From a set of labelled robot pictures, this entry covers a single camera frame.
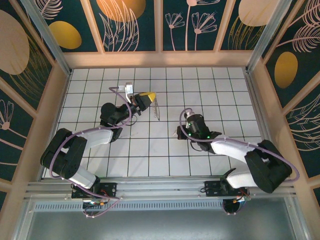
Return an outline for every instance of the yellow object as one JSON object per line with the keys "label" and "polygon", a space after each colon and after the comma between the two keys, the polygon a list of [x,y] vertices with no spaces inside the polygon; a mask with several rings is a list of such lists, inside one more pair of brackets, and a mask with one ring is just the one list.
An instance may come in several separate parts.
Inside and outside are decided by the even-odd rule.
{"label": "yellow object", "polygon": [[7,74],[21,74],[29,62],[28,35],[20,23],[0,10],[0,69]]}
{"label": "yellow object", "polygon": [[154,102],[154,100],[155,100],[155,98],[156,98],[156,93],[155,92],[150,92],[150,91],[148,91],[148,92],[143,92],[143,93],[140,93],[139,94],[140,96],[148,96],[149,97],[149,99],[151,100],[151,102],[153,103]]}
{"label": "yellow object", "polygon": [[239,4],[239,18],[247,26],[259,27],[267,25],[279,1],[241,0]]}
{"label": "yellow object", "polygon": [[275,83],[282,89],[287,88],[295,79],[298,71],[298,60],[291,52],[282,53],[274,68]]}
{"label": "yellow object", "polygon": [[49,25],[58,45],[65,49],[76,49],[80,47],[82,39],[78,30],[65,21],[55,21]]}
{"label": "yellow object", "polygon": [[126,11],[130,14],[130,9],[139,18],[146,8],[146,0],[96,0],[96,3],[104,15],[117,22],[128,22],[129,18],[125,16]]}

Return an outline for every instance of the dandelion drawing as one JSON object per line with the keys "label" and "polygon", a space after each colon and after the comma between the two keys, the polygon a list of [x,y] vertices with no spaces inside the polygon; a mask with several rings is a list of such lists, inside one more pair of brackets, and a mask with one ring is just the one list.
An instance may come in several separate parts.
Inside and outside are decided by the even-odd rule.
{"label": "dandelion drawing", "polygon": [[176,49],[175,49],[175,44],[174,44],[174,38],[172,35],[172,29],[183,27],[185,25],[185,22],[183,21],[183,17],[181,16],[181,13],[179,13],[179,14],[174,13],[174,14],[172,14],[172,16],[170,13],[167,13],[165,15],[165,20],[170,28],[172,47],[173,47],[173,51],[175,51]]}
{"label": "dandelion drawing", "polygon": [[298,20],[303,19],[305,26],[299,28],[293,39],[282,42],[276,47],[292,43],[293,50],[300,53],[311,53],[320,43],[320,0],[308,0],[303,14],[294,20],[292,26]]}
{"label": "dandelion drawing", "polygon": [[44,19],[53,20],[63,8],[62,0],[35,0]]}
{"label": "dandelion drawing", "polygon": [[108,16],[99,13],[104,26],[104,49],[107,52],[127,52],[132,49],[136,51],[139,44],[139,26],[135,13],[128,9],[123,1],[122,6],[115,0],[108,2],[100,1],[102,12]]}
{"label": "dandelion drawing", "polygon": [[186,14],[186,25],[185,25],[185,50],[188,50],[188,26],[189,26],[189,16],[190,16],[190,9],[191,7],[198,6],[198,5],[211,5],[217,4],[220,0],[186,0],[188,4],[188,11]]}
{"label": "dandelion drawing", "polygon": [[195,33],[194,50],[197,50],[197,37],[198,34],[210,33],[217,30],[217,25],[215,24],[216,19],[214,13],[203,13],[199,18],[199,12],[192,14],[192,25]]}
{"label": "dandelion drawing", "polygon": [[[27,137],[23,136],[22,134],[12,130],[10,128],[10,122],[12,120],[13,114],[14,114],[14,104],[10,101],[8,101],[7,103],[5,103],[5,101],[3,99],[0,100],[0,131],[10,131],[16,135],[18,135],[19,137],[22,137],[24,139],[26,139]],[[0,142],[13,147],[15,149],[18,150],[22,150],[23,147],[17,146],[11,142],[8,142],[6,140],[3,140],[0,138]],[[6,162],[0,162],[0,164],[2,165],[12,165],[12,166],[16,166],[17,163],[6,163]]]}
{"label": "dandelion drawing", "polygon": [[287,121],[300,151],[320,149],[320,94],[305,106],[291,110]]}

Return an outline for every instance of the purple cable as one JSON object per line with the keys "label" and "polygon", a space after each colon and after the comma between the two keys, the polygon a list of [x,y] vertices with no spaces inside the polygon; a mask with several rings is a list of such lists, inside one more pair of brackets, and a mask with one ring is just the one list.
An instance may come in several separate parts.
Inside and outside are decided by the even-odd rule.
{"label": "purple cable", "polygon": [[[53,176],[53,173],[52,173],[52,168],[54,166],[54,163],[57,159],[57,156],[59,154],[59,152],[61,151],[61,149],[64,147],[64,145],[70,140],[72,139],[73,137],[75,136],[78,136],[78,135],[81,135],[81,134],[85,134],[85,133],[89,133],[89,132],[92,132],[92,131],[96,131],[96,130],[111,130],[111,129],[118,129],[118,128],[121,128],[123,126],[125,126],[127,123],[129,123],[129,121],[131,120],[131,117],[132,117],[132,112],[131,112],[131,109],[130,109],[130,106],[129,104],[127,103],[127,101],[125,100],[125,98],[123,96],[121,96],[121,94],[119,94],[118,92],[116,92],[114,89],[118,89],[117,86],[115,87],[109,87],[109,90],[114,92],[116,95],[118,95],[125,103],[126,107],[128,108],[129,110],[129,117],[127,119],[127,121],[119,126],[111,126],[111,127],[107,127],[107,126],[104,126],[104,127],[95,127],[95,128],[90,128],[90,129],[86,129],[86,130],[83,130],[83,131],[79,131],[79,132],[76,132],[76,133],[73,133],[72,135],[70,135],[69,137],[67,137],[63,143],[61,143],[61,145],[58,147],[57,151],[55,152],[55,154],[53,155],[53,158],[51,160],[51,163],[50,163],[50,167],[49,167],[49,174],[50,174],[50,177],[53,178],[53,179],[60,179],[62,178],[61,176]],[[92,196],[95,196],[95,197],[98,197],[98,198],[103,198],[103,199],[116,199],[117,201],[115,203],[113,203],[110,207],[108,207],[106,210],[94,215],[94,216],[89,216],[86,214],[87,217],[89,218],[95,218],[95,217],[98,217],[98,216],[101,216],[102,214],[106,213],[109,209],[111,209],[112,207],[114,207],[118,202],[119,202],[119,198],[118,197],[112,197],[112,196],[104,196],[104,195],[100,195],[100,194],[96,194],[88,189],[86,189],[85,187],[71,181],[71,180],[68,180],[66,179],[69,183],[71,184],[74,184],[75,186],[77,186],[78,188],[80,188],[81,190],[83,190],[84,192],[92,195]]]}
{"label": "purple cable", "polygon": [[269,155],[272,155],[273,157],[283,161],[284,163],[288,164],[292,169],[294,169],[295,171],[295,178],[294,179],[287,179],[285,180],[284,182],[286,183],[293,183],[295,181],[297,181],[300,177],[300,173],[298,171],[298,169],[291,163],[289,162],[288,160],[286,160],[284,157],[272,152],[272,151],[269,151],[267,149],[264,149],[262,147],[259,147],[257,145],[254,145],[254,144],[251,144],[251,143],[247,143],[247,142],[244,142],[244,141],[239,141],[239,140],[236,140],[236,139],[232,139],[232,138],[229,138],[229,137],[224,137],[224,138],[216,138],[216,139],[196,139],[194,137],[191,137],[189,136],[186,131],[184,130],[184,128],[182,127],[182,115],[187,111],[187,110],[190,110],[192,111],[192,108],[188,107],[186,109],[184,109],[181,113],[180,113],[180,117],[179,117],[179,124],[180,124],[180,128],[181,128],[181,131],[184,133],[184,135],[194,141],[194,142],[211,142],[211,143],[215,143],[215,142],[219,142],[219,141],[225,141],[225,142],[234,142],[234,143],[237,143],[237,144],[240,144],[240,145],[243,145],[243,146],[249,146],[251,148],[255,148],[255,149],[258,149],[266,154],[269,154]]}

